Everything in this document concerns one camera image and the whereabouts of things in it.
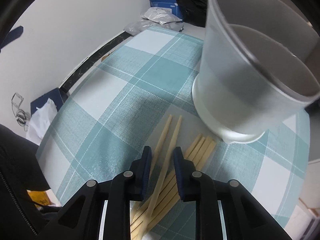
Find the dark blue paper bag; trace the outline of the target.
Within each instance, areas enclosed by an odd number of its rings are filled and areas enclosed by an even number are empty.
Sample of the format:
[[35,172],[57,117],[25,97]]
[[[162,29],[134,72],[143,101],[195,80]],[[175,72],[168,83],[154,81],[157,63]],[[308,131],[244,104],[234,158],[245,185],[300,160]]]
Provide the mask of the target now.
[[54,102],[57,111],[59,111],[65,101],[68,99],[68,95],[59,88],[52,89],[48,93],[43,94],[41,97],[30,103],[31,115],[33,115],[38,108],[43,107],[48,99],[51,99]]

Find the white plastic bag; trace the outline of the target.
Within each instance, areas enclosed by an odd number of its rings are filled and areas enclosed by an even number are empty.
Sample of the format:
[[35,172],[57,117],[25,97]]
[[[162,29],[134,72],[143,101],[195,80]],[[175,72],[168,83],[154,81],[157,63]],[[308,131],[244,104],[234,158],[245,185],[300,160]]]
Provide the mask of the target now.
[[41,108],[37,107],[36,109],[29,121],[25,138],[39,146],[57,115],[57,108],[54,101],[49,98]]

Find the teal plaid table mat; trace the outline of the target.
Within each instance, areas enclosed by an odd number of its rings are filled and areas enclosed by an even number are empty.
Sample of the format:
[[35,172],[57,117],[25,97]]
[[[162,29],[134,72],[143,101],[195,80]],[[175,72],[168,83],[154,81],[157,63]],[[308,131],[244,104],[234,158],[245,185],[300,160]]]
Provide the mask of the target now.
[[[86,181],[128,170],[144,146],[156,147],[168,118],[171,130],[182,122],[177,145],[183,151],[211,135],[191,96],[202,47],[201,39],[151,28],[93,68],[58,111],[36,154],[61,204]],[[300,111],[253,143],[218,141],[202,170],[218,181],[238,180],[287,228],[309,147],[310,118]]]

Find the small white mailer bag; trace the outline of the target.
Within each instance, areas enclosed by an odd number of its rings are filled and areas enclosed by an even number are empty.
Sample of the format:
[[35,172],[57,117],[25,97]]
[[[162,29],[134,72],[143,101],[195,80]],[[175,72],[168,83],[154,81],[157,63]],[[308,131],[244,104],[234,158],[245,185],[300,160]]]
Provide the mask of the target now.
[[164,25],[172,22],[182,22],[183,20],[172,14],[172,10],[168,8],[150,7],[145,13],[141,15],[145,20]]

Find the white utensil holder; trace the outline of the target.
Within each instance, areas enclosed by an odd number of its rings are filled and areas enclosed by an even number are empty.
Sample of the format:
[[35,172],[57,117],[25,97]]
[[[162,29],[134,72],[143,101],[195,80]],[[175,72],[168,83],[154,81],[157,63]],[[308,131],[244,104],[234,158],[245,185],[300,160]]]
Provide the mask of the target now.
[[281,0],[208,0],[192,96],[224,142],[250,143],[319,98],[308,68],[319,35]]

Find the blue cardboard box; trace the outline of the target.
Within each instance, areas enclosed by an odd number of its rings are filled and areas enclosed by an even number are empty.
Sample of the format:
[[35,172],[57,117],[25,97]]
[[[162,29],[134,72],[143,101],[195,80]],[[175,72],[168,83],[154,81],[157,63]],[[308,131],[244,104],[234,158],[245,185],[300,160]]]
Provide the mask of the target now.
[[183,19],[180,7],[176,0],[149,0],[151,7],[160,7],[170,9],[171,13],[180,19]]

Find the black bag on floor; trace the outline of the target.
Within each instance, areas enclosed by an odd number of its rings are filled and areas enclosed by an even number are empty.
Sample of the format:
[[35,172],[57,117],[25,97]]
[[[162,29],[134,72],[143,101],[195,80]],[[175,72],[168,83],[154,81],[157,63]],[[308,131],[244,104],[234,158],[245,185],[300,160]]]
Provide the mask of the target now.
[[197,27],[205,27],[208,0],[176,0],[182,20]]

